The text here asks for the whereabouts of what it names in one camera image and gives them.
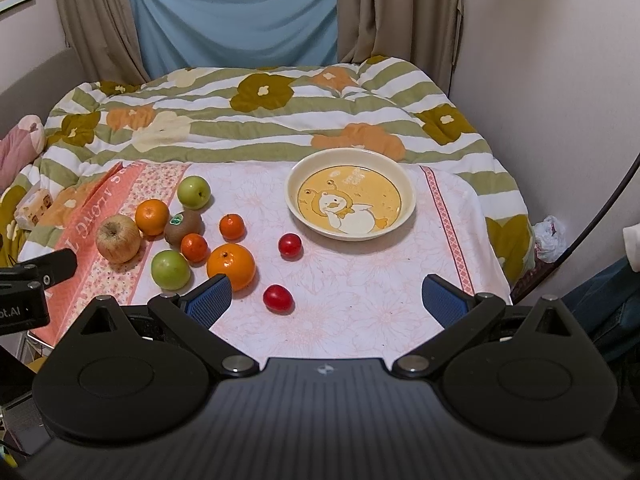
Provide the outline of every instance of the bowl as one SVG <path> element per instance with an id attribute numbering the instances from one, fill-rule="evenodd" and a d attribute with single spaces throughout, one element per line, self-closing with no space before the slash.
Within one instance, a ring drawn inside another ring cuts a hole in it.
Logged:
<path id="1" fill-rule="evenodd" d="M 360 242 L 404 224 L 415 210 L 415 189 L 390 158 L 334 148 L 309 155 L 293 167 L 285 200 L 293 215 L 313 231 Z"/>

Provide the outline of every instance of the headboard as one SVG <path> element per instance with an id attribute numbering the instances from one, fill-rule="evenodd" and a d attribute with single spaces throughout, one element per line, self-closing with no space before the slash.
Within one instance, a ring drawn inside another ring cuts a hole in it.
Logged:
<path id="1" fill-rule="evenodd" d="M 45 123 L 57 102 L 84 82 L 84 71 L 71 48 L 34 68 L 0 94 L 0 139 L 25 115 L 38 115 Z"/>

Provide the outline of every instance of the pink cloth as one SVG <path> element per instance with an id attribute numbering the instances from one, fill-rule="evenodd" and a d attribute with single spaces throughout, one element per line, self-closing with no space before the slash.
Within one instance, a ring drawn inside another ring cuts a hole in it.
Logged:
<path id="1" fill-rule="evenodd" d="M 24 117 L 0 140 L 0 193 L 11 186 L 22 168 L 44 148 L 44 128 L 35 115 Z"/>

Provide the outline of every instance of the tangerine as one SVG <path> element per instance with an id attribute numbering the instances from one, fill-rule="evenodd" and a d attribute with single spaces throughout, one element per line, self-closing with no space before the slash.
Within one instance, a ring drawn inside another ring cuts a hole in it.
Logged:
<path id="1" fill-rule="evenodd" d="M 226 274 L 234 292 L 248 286 L 255 276 L 254 256 L 238 244 L 224 244 L 211 251 L 207 262 L 207 276 Z"/>
<path id="2" fill-rule="evenodd" d="M 186 235 L 180 244 L 180 252 L 192 264 L 200 263 L 209 253 L 207 241 L 197 233 Z"/>
<path id="3" fill-rule="evenodd" d="M 145 200 L 136 209 L 136 225 L 146 236 L 158 236 L 164 233 L 169 221 L 169 208 L 157 198 Z"/>
<path id="4" fill-rule="evenodd" d="M 224 215 L 220 220 L 220 234 L 225 240 L 238 240 L 246 230 L 240 215 Z"/>

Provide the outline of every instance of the light blue fabric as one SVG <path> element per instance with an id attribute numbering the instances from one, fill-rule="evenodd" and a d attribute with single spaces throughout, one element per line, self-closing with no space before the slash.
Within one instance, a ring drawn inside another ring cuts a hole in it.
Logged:
<path id="1" fill-rule="evenodd" d="M 153 78 L 184 67 L 337 62 L 337 0 L 131 0 Z"/>

